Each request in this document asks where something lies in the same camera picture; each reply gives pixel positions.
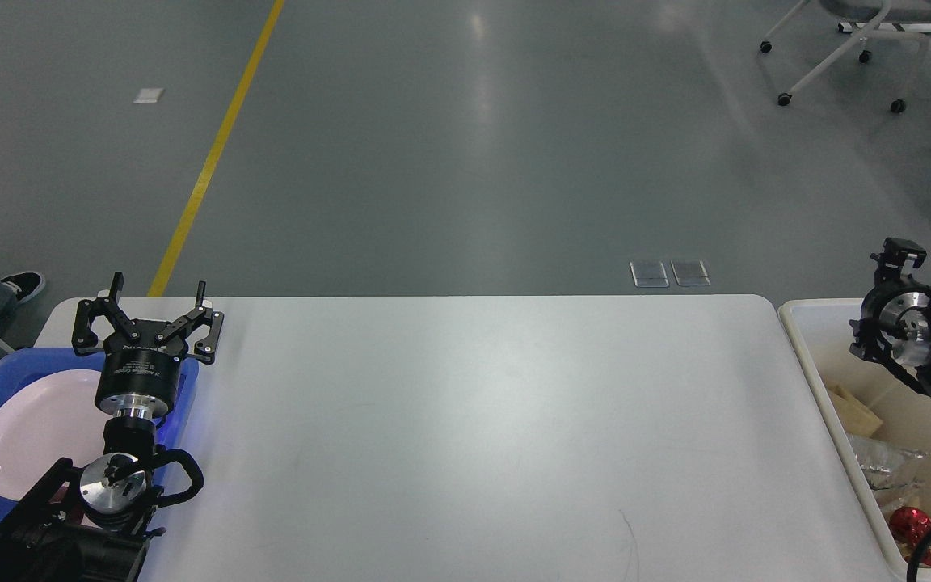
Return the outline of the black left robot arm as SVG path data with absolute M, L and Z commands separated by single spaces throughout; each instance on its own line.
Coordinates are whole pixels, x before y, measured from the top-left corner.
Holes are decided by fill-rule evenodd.
M 107 416 L 103 452 L 84 466 L 56 460 L 0 520 L 0 581 L 136 581 L 165 533 L 151 527 L 155 513 L 204 487 L 195 458 L 158 434 L 184 412 L 185 365 L 217 358 L 225 316 L 200 281 L 186 314 L 133 319 L 123 284 L 116 272 L 106 295 L 82 299 L 71 334 L 75 355 L 104 357 L 93 398 Z

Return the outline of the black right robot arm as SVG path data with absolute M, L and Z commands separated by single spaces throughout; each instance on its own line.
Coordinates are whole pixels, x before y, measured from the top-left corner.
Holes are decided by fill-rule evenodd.
M 895 379 L 931 400 L 931 284 L 912 275 L 927 251 L 912 240 L 887 237 L 875 262 L 874 286 L 858 318 L 849 320 L 849 352 L 881 365 Z

